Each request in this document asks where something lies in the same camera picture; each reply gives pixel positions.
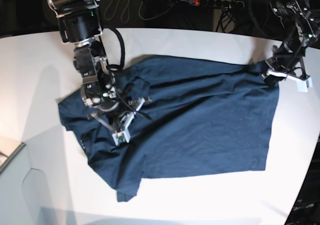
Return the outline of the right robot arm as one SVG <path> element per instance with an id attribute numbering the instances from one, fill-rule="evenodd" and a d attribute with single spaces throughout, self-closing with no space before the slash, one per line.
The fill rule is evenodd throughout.
<path id="1" fill-rule="evenodd" d="M 125 65 L 125 44 L 119 31 L 113 27 L 120 44 L 120 64 L 110 65 L 101 35 L 103 28 L 99 0 L 47 0 L 55 13 L 63 43 L 74 45 L 73 65 L 82 77 L 80 94 L 83 103 L 95 111 L 89 115 L 108 128 L 116 139 L 128 140 L 129 126 L 136 114 L 148 119 L 140 111 L 145 98 L 127 99 L 132 85 L 120 91 L 116 73 Z"/>

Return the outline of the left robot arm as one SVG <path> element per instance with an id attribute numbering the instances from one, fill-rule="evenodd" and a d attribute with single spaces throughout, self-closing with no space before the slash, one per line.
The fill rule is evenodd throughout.
<path id="1" fill-rule="evenodd" d="M 307 48 L 320 39 L 320 10 L 312 7 L 311 0 L 269 0 L 269 4 L 285 35 L 265 60 L 264 82 L 275 86 L 289 79 L 296 82 L 299 91 L 306 91 L 312 86 L 312 77 L 306 72 L 304 57 Z"/>

